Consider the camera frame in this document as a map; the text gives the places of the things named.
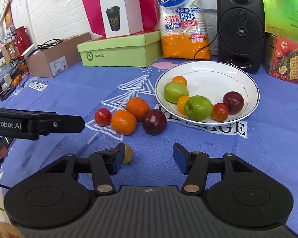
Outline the brown longan fruit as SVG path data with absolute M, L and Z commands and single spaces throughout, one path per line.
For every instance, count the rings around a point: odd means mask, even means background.
M 125 145 L 125 157 L 124 157 L 124 164 L 129 164 L 133 160 L 133 150 L 129 145 Z

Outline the orange tangerine front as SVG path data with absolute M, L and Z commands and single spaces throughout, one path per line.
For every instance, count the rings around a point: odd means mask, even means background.
M 137 119 L 128 111 L 118 110 L 112 115 L 111 127 L 122 135 L 130 135 L 137 127 Z

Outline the orange tangerine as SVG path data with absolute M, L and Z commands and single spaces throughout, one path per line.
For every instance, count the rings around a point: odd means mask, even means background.
M 111 127 L 122 135 L 130 135 L 137 127 L 137 119 L 128 111 L 118 110 L 112 115 Z
M 126 110 L 132 113 L 137 121 L 142 121 L 150 111 L 150 107 L 142 98 L 133 97 L 127 102 Z

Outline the red yellow plum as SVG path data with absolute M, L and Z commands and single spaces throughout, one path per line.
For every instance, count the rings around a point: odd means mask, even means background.
M 213 105 L 211 119 L 218 122 L 225 121 L 229 116 L 229 109 L 226 103 L 217 103 Z

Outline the dark purple plum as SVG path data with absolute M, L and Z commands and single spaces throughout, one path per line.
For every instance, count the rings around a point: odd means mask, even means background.
M 142 126 L 147 134 L 159 135 L 166 129 L 166 116 L 160 110 L 150 110 L 143 119 Z
M 244 106 L 244 98 L 240 93 L 235 91 L 227 92 L 222 99 L 223 103 L 227 105 L 230 115 L 237 114 Z

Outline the yellow kumquat large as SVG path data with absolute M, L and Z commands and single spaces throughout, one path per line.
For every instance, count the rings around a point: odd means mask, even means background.
M 178 102 L 177 102 L 177 109 L 178 109 L 178 112 L 180 114 L 183 114 L 185 115 L 186 112 L 185 112 L 185 104 L 186 102 L 190 99 L 189 96 L 181 96 L 179 99 L 178 99 Z

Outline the orange tangerine back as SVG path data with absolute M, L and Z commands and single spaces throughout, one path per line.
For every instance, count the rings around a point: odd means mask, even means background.
M 150 107 L 142 98 L 133 97 L 127 102 L 126 110 L 132 113 L 137 121 L 142 121 L 150 111 Z

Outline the green apple fruit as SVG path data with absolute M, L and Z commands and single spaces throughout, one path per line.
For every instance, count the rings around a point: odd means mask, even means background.
M 176 82 L 169 82 L 164 86 L 164 97 L 170 103 L 176 104 L 180 97 L 189 96 L 188 89 Z

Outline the small orange kumquat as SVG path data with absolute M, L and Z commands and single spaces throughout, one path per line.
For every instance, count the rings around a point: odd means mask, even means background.
M 178 84 L 181 84 L 181 85 L 187 87 L 187 80 L 183 76 L 173 77 L 172 82 L 178 83 Z

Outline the small red tomato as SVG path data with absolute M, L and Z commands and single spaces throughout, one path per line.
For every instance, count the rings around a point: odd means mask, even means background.
M 95 122 L 98 126 L 104 127 L 110 125 L 112 114 L 106 108 L 99 108 L 94 115 Z

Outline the red kettle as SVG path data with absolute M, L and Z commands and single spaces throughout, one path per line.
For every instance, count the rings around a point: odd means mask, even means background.
M 31 45 L 32 42 L 26 32 L 26 28 L 21 26 L 12 34 L 12 42 L 17 48 L 19 56 L 21 56 Z

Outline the green shoe box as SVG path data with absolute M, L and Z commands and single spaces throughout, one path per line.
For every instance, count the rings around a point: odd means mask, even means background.
M 159 31 L 115 38 L 101 37 L 77 45 L 86 67 L 148 67 L 162 57 Z

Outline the paper cups package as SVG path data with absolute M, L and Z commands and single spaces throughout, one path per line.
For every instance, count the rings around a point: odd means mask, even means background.
M 209 36 L 200 0 L 154 0 L 164 58 L 210 60 Z

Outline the black loudspeaker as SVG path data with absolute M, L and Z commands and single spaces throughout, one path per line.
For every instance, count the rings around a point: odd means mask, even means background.
M 217 51 L 220 62 L 254 74 L 265 39 L 263 0 L 217 0 Z

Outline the red cracker box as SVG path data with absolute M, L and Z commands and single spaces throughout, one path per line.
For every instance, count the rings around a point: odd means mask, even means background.
M 270 76 L 298 84 L 298 44 L 267 33 L 262 65 Z

